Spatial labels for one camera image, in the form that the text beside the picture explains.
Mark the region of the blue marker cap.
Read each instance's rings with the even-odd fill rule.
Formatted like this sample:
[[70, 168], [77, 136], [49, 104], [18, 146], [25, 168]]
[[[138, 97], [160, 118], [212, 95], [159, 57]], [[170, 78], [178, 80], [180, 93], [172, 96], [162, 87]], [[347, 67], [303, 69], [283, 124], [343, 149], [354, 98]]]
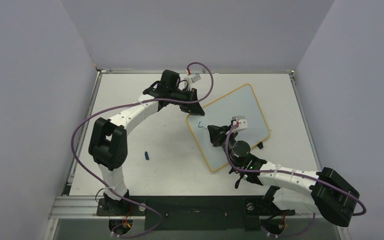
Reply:
[[149, 161], [149, 160], [150, 160], [149, 153], [146, 151], [146, 152], [144, 153], [144, 155], [145, 155], [145, 159], [146, 159], [147, 161]]

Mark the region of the yellow framed whiteboard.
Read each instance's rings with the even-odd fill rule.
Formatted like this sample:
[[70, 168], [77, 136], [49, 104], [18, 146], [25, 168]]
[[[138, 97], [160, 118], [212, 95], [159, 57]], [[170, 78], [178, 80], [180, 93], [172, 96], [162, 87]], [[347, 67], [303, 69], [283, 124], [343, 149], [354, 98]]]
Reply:
[[219, 97], [203, 107], [204, 116], [188, 115], [186, 123], [210, 171], [217, 172], [228, 164], [224, 150], [214, 147], [208, 126], [237, 125], [231, 139], [245, 141], [251, 148], [266, 140], [269, 127], [253, 87], [247, 83]]

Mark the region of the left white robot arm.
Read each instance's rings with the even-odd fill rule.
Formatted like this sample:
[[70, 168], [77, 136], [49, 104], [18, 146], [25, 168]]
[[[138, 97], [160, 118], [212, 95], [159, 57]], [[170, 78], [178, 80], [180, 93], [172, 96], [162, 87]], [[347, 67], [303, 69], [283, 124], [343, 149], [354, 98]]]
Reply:
[[116, 215], [124, 215], [132, 206], [126, 199], [129, 190], [124, 181], [122, 165], [128, 156], [128, 134], [135, 127], [169, 104], [178, 105], [182, 112], [190, 115], [205, 115], [198, 102], [197, 89], [193, 87], [193, 83], [200, 79], [198, 73], [189, 73], [183, 79], [184, 87], [180, 89], [180, 75], [164, 70], [161, 79], [143, 91], [137, 99], [137, 105], [108, 119], [100, 117], [94, 122], [88, 153], [107, 183], [103, 193], [104, 207]]

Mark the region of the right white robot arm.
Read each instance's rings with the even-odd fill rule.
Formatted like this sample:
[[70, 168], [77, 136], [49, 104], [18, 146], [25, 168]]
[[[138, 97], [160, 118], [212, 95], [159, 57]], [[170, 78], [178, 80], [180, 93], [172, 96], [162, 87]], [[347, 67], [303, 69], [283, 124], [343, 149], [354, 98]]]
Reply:
[[305, 197], [299, 200], [300, 204], [340, 227], [348, 227], [352, 217], [366, 213], [364, 206], [361, 212], [355, 212], [356, 206], [362, 204], [360, 193], [334, 169], [296, 170], [261, 159], [251, 153], [247, 142], [235, 139], [237, 128], [236, 124], [207, 126], [210, 143], [222, 148], [231, 166], [230, 172], [239, 174], [240, 180], [299, 193]]

